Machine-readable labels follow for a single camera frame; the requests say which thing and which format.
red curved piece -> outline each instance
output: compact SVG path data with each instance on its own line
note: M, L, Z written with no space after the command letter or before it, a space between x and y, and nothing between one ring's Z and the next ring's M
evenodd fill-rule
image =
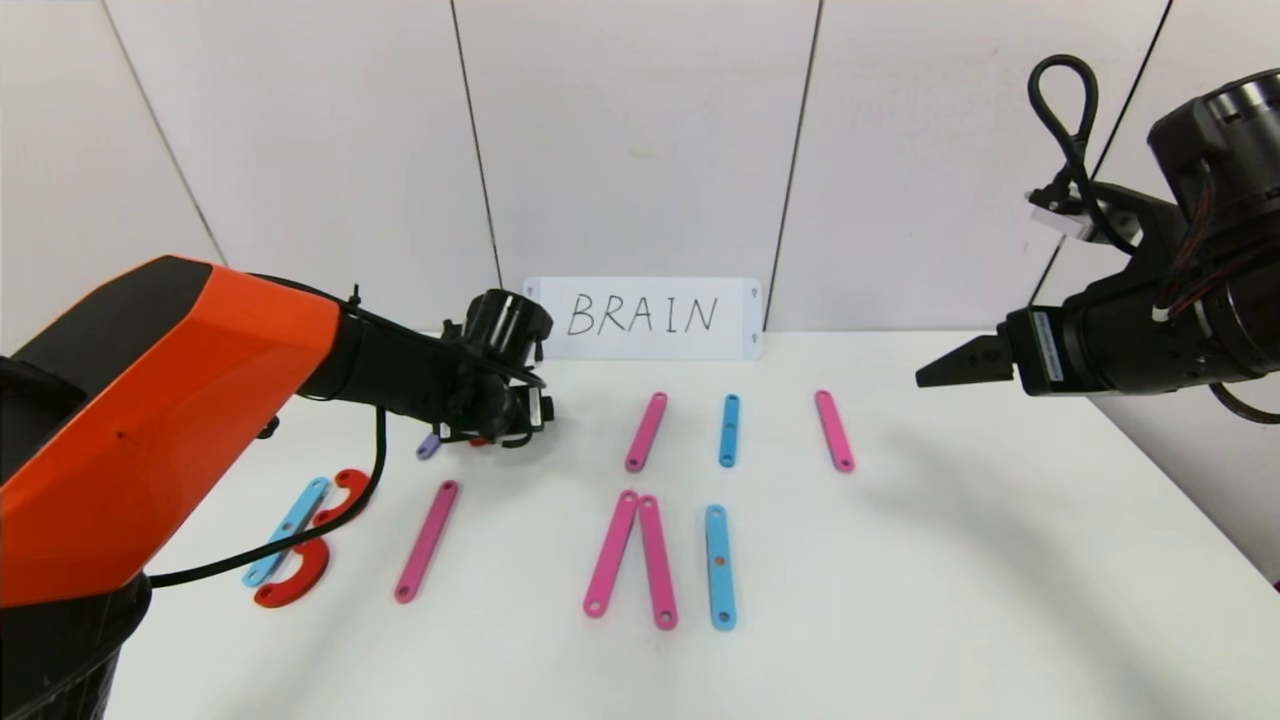
M262 607L284 607L307 594L307 591L320 580L329 566L329 546L324 538L296 544L293 551L302 556L298 571L279 583L266 583L257 588L253 602Z
M369 487L369 475L361 473L360 470L347 468L346 470L338 473L338 477L335 477L333 482L338 487L347 488L351 492L347 493L347 500L343 500L342 505L338 507L330 507L316 512L316 516L312 518L311 521L317 528L320 525L333 523L335 518L339 518L343 512L349 510L360 496L365 495L365 489Z

white table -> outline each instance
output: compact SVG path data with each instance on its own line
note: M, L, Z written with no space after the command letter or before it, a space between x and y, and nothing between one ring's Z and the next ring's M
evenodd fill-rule
M1280 717L1280 596L1082 398L916 389L969 333L771 334L754 364L553 363L518 451L390 423L383 486L297 603L242 571L157 589L108 716ZM813 392L859 468L836 473ZM622 468L654 391L649 464ZM722 401L742 397L736 468ZM374 411L293 400L151 562L266 539L315 475L367 469ZM462 492L419 598L392 600L440 482ZM658 496L681 614L650 618L639 529L600 620L582 596L623 488ZM737 629L708 618L703 512L730 514Z

purple piece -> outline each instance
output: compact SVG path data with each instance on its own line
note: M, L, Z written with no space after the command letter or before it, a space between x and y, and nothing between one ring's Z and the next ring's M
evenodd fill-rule
M440 450L440 436L431 433L426 436L422 445L417 446L417 459L430 460L431 456L435 455L436 450Z

sign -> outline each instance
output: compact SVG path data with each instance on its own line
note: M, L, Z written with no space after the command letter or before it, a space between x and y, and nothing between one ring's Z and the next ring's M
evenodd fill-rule
M750 278L530 278L561 360L759 360L764 293Z

